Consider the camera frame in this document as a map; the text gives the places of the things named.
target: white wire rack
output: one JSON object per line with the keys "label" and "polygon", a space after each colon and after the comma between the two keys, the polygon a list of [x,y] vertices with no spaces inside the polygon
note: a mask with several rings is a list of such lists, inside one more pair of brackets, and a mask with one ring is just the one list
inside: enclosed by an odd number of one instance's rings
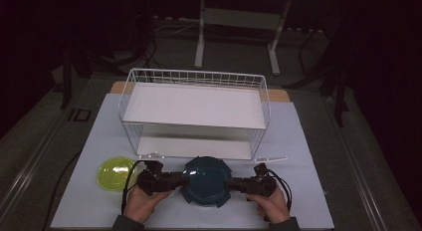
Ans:
{"label": "white wire rack", "polygon": [[[263,127],[260,128],[246,128],[246,136],[249,143],[249,150],[245,150],[249,153],[249,159],[254,158],[255,153],[259,147],[261,139],[265,133],[266,128],[270,122],[271,109],[269,103],[269,96],[267,91],[267,84],[264,76],[258,75],[248,75],[248,74],[234,74],[234,73],[220,73],[220,72],[205,72],[205,71],[183,71],[183,70],[156,70],[156,69],[132,69],[127,77],[126,84],[124,86],[123,92],[121,94],[119,104],[118,104],[118,114],[122,122],[124,130],[127,134],[127,137],[130,141],[130,144],[135,151],[139,153],[139,146],[141,143],[141,138],[145,133],[149,133],[152,127],[155,130],[158,130],[155,134],[159,133],[161,137],[165,138],[165,134],[168,133],[169,136],[173,138],[177,136],[175,133],[183,133],[183,136],[192,134],[193,136],[197,135],[209,135],[215,138],[230,139],[230,137],[223,137],[224,133],[230,134],[228,136],[233,136],[233,131],[241,130],[242,133],[245,133],[244,127],[231,127],[226,125],[217,125],[214,124],[202,124],[202,123],[168,123],[162,120],[144,121],[144,120],[127,120],[127,113],[130,110],[131,103],[135,104],[135,95],[138,92],[136,89],[139,87],[147,86],[162,86],[163,88],[175,87],[177,88],[188,88],[189,93],[195,93],[203,88],[207,90],[210,89],[211,92],[216,91],[228,91],[228,93],[239,92],[239,91],[252,91],[256,93],[259,100],[260,116],[262,116]],[[151,97],[152,95],[143,94],[143,96]],[[158,103],[165,103],[165,100],[158,99]],[[183,110],[183,104],[178,104],[177,109]],[[203,104],[192,105],[197,107],[203,107]],[[236,103],[228,104],[227,107],[235,108]],[[242,114],[247,108],[238,108],[243,110],[240,112]],[[136,114],[142,114],[145,111],[136,111]],[[230,155],[222,155],[221,158],[230,158]]]}

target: white tabletop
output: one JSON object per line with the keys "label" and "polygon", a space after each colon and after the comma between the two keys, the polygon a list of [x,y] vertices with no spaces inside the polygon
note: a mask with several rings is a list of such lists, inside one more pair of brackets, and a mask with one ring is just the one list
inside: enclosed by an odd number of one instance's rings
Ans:
{"label": "white tabletop", "polygon": [[[51,224],[52,228],[110,228],[120,212],[121,193],[96,183],[101,164],[115,156],[136,159],[118,119],[119,95],[107,95]],[[287,156],[267,163],[292,188],[291,214],[302,229],[331,229],[333,223],[317,171],[292,103],[271,103],[272,116],[257,156]],[[166,158],[163,171],[181,171],[190,158]],[[252,161],[225,160],[234,177],[254,176]],[[256,204],[233,191],[220,208],[188,204],[176,190],[162,201],[145,223],[150,229],[265,229]]]}

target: human hand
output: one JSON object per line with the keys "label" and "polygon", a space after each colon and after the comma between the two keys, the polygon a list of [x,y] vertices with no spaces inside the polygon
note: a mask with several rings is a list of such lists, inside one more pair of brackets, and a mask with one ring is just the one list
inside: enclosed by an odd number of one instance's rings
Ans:
{"label": "human hand", "polygon": [[258,215],[268,217],[270,223],[281,223],[291,218],[283,191],[277,187],[270,197],[247,194],[246,198],[258,204]]}
{"label": "human hand", "polygon": [[154,212],[159,201],[168,197],[171,192],[154,193],[148,196],[139,186],[135,185],[129,192],[123,215],[143,224]]}

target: sleeve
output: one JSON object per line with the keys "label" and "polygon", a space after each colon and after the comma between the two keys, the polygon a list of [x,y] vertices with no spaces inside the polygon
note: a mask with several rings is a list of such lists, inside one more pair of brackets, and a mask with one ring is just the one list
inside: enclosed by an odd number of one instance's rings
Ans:
{"label": "sleeve", "polygon": [[296,217],[292,217],[285,222],[277,223],[277,224],[269,224],[270,231],[300,231],[301,228],[299,227],[298,220]]}
{"label": "sleeve", "polygon": [[143,224],[138,223],[123,215],[118,215],[111,228],[112,231],[140,231]]}

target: gray floor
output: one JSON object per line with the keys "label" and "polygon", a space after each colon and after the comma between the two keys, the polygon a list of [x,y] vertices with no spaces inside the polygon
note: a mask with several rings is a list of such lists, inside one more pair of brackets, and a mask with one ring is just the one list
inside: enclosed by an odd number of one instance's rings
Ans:
{"label": "gray floor", "polygon": [[[178,25],[190,23],[179,22]],[[156,37],[154,54],[157,63],[151,61],[151,67],[193,70],[197,28],[173,34],[177,29],[157,32],[160,34]],[[306,34],[300,31],[283,33],[277,48],[282,74],[277,77],[271,73],[266,48],[271,34],[236,36],[230,31],[229,36],[228,31],[220,27],[208,27],[206,32],[203,70],[261,74],[266,76],[270,88],[279,89],[304,77],[297,53]],[[317,61],[326,43],[323,34],[318,34],[304,50],[307,69]],[[144,61],[139,61],[123,69],[143,64]],[[45,217],[53,217],[75,163],[65,172],[53,209],[48,214],[50,199],[63,168],[84,147],[105,94],[115,81],[123,79],[100,68],[89,80],[75,77],[74,95],[67,110],[60,110],[61,94],[48,93],[0,140],[0,178],[3,180],[0,197],[14,200],[2,203],[1,210],[10,213],[2,214],[1,230],[41,230]],[[288,92],[298,110],[321,186],[326,192],[335,230],[421,230],[353,92],[346,91],[349,112],[343,114],[344,128],[339,128],[332,118],[331,98],[318,94],[319,84],[320,81],[315,81]],[[86,122],[68,121],[73,108],[90,110],[93,115]],[[43,139],[49,134],[50,139]],[[39,165],[32,167],[35,175],[21,174],[27,177],[22,184],[26,191],[10,193],[10,190],[17,190],[12,184],[22,167],[26,167],[33,154],[43,150],[44,155],[37,156]]]}

